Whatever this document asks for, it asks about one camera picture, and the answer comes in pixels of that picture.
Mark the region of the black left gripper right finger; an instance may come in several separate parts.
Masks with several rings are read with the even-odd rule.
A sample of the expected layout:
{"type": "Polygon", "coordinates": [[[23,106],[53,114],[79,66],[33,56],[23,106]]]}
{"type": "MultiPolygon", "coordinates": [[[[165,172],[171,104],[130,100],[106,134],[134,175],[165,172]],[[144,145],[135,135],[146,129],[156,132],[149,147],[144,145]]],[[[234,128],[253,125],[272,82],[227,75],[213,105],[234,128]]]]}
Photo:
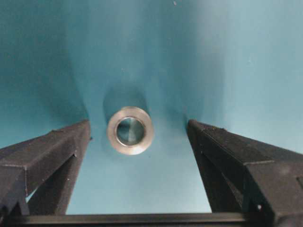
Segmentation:
{"type": "Polygon", "coordinates": [[[187,136],[212,212],[302,221],[302,154],[196,120],[188,121],[187,136]]]}

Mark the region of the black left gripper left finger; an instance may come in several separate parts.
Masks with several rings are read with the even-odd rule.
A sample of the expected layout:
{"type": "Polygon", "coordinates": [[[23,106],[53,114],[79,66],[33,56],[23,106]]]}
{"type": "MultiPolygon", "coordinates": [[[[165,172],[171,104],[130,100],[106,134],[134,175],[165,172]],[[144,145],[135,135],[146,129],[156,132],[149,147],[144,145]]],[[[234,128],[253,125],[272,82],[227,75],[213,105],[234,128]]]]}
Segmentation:
{"type": "Polygon", "coordinates": [[[90,139],[83,120],[1,148],[1,215],[64,215],[90,139]]]}

